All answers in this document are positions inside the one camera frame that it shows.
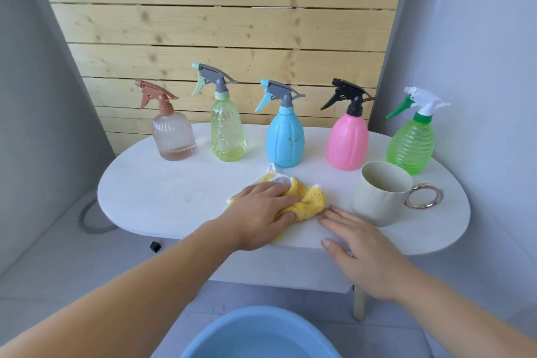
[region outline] blue spray bottle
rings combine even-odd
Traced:
[[[293,101],[305,95],[276,81],[264,79],[261,80],[261,86],[265,88],[265,96],[256,112],[270,101],[281,99],[280,111],[268,127],[266,144],[268,161],[279,167],[294,167],[300,163],[304,154],[304,128],[295,115]]]

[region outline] blue basin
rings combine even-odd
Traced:
[[[205,328],[182,358],[341,358],[302,317],[278,307],[235,310]]]

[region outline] mint green trigger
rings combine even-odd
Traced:
[[[272,95],[270,92],[268,92],[268,90],[265,90],[265,96],[263,97],[255,111],[257,112],[258,110],[263,109],[263,107],[270,101],[272,101]]]
[[[414,104],[414,101],[412,100],[412,97],[410,94],[408,94],[403,103],[397,107],[396,110],[394,110],[391,114],[386,115],[386,119],[393,118],[394,116],[399,115],[401,112],[409,109]]]
[[[205,78],[203,78],[198,72],[198,83],[196,84],[196,88],[194,92],[192,92],[192,96],[196,95],[204,86],[205,86]]]

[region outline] pink spray bottle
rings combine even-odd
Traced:
[[[328,163],[340,170],[355,170],[362,166],[369,143],[369,132],[362,118],[364,102],[374,98],[365,89],[345,80],[334,78],[336,92],[322,108],[326,109],[337,101],[350,100],[347,113],[333,126],[326,144]]]

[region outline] person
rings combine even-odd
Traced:
[[[147,358],[185,306],[233,252],[271,243],[293,222],[276,214],[300,200],[289,187],[245,188],[217,219],[93,290],[0,348],[0,358]],[[331,206],[319,222],[345,240],[322,246],[368,294],[404,307],[456,358],[537,357],[537,342],[419,271],[379,230]]]

